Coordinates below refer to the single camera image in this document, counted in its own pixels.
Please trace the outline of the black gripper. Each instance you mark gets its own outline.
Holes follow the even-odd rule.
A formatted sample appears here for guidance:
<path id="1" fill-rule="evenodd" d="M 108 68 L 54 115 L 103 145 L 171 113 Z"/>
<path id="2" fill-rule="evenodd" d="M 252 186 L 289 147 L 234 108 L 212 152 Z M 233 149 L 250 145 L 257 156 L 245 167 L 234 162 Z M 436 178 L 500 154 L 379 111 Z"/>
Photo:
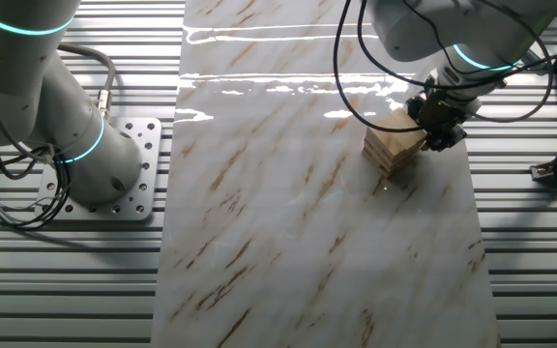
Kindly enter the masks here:
<path id="1" fill-rule="evenodd" d="M 453 126 L 468 119 L 467 111 L 475 99 L 435 89 L 425 90 L 423 97 L 414 96 L 407 100 L 406 109 L 418 126 L 430 131 L 425 139 L 426 148 L 442 152 L 463 140 L 466 137 L 465 130 Z"/>

